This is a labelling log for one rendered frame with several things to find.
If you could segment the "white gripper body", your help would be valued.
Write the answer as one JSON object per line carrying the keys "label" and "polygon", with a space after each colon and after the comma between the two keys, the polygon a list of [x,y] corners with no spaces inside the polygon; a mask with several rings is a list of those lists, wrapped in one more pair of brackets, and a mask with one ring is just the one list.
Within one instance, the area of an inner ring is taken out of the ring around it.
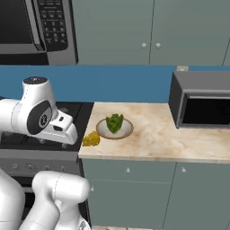
{"label": "white gripper body", "polygon": [[71,123],[67,128],[48,125],[38,134],[38,138],[55,141],[61,144],[73,145],[78,135],[75,125]]}

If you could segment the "yellow cheese wedge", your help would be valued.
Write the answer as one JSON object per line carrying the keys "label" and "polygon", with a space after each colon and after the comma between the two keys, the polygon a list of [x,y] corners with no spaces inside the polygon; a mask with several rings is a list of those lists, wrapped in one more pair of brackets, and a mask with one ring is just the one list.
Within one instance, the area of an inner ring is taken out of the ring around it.
{"label": "yellow cheese wedge", "polygon": [[96,131],[93,131],[83,138],[83,146],[98,146],[99,143],[100,136]]}

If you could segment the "green lettuce salad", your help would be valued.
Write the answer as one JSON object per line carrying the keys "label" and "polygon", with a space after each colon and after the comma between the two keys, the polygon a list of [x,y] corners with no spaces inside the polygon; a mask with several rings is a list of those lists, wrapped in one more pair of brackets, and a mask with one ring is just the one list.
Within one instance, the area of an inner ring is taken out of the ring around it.
{"label": "green lettuce salad", "polygon": [[121,129],[123,119],[124,116],[122,114],[119,115],[117,113],[112,114],[110,117],[106,118],[107,128],[112,134],[117,133]]}

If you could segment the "pale salad bowl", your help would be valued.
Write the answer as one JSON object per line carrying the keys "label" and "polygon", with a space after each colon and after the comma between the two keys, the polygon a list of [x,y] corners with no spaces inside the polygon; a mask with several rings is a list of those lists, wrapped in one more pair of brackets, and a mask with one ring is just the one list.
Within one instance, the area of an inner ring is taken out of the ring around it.
{"label": "pale salad bowl", "polygon": [[110,132],[106,124],[106,119],[100,120],[96,125],[96,132],[101,137],[111,140],[117,140],[128,137],[132,134],[133,129],[133,124],[127,119],[123,120],[121,128],[116,133]]}

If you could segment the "grey-green base cabinet door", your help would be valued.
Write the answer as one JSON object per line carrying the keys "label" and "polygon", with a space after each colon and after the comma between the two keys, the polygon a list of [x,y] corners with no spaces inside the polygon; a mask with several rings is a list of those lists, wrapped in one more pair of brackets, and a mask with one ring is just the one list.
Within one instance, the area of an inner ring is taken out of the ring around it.
{"label": "grey-green base cabinet door", "polygon": [[230,165],[176,164],[164,230],[226,230],[229,226]]}
{"label": "grey-green base cabinet door", "polygon": [[171,184],[168,182],[90,181],[93,226],[162,229]]}

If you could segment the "black and grey stove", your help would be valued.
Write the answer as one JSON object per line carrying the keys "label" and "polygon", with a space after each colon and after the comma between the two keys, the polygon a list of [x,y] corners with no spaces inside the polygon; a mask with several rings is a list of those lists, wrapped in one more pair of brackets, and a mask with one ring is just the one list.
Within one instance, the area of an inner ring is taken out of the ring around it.
{"label": "black and grey stove", "polygon": [[[0,169],[15,179],[24,191],[22,218],[27,217],[34,204],[32,180],[36,173],[44,171],[44,165],[48,165],[50,171],[60,173],[63,165],[66,167],[64,173],[83,177],[78,152],[93,105],[90,102],[59,102],[57,108],[73,118],[78,135],[73,145],[14,133],[0,137]],[[13,164],[18,164],[19,168],[13,169]],[[32,164],[34,169],[29,170],[27,164]]]}

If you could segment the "grey-green drawer front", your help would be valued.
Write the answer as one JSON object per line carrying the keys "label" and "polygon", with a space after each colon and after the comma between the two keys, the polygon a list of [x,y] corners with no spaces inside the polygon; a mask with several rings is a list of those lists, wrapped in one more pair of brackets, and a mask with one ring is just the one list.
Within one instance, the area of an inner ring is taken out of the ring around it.
{"label": "grey-green drawer front", "polygon": [[101,181],[168,182],[173,178],[175,163],[83,159],[84,176]]}

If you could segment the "grey over-range microwave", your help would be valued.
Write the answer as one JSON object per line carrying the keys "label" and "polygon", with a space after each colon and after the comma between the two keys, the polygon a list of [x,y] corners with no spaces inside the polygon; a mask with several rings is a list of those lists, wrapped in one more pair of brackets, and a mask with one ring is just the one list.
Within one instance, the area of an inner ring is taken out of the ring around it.
{"label": "grey over-range microwave", "polygon": [[0,0],[0,65],[78,62],[72,0],[31,0],[44,51],[33,43],[25,0]]}

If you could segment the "dark grey countertop microwave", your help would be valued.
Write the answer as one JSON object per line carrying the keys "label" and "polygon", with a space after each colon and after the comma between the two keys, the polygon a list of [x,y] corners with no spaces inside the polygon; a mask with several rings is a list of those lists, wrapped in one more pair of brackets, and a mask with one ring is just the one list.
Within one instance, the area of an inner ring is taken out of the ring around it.
{"label": "dark grey countertop microwave", "polygon": [[230,129],[230,72],[173,72],[168,104],[176,128]]}

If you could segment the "grey-green wall cabinet door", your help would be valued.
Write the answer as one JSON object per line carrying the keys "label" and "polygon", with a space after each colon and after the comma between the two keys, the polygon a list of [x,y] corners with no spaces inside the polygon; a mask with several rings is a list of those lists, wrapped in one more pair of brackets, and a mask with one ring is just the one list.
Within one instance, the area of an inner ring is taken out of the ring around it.
{"label": "grey-green wall cabinet door", "polygon": [[220,66],[229,40],[230,0],[155,0],[153,65]]}
{"label": "grey-green wall cabinet door", "polygon": [[79,62],[146,65],[153,6],[154,0],[73,0]]}

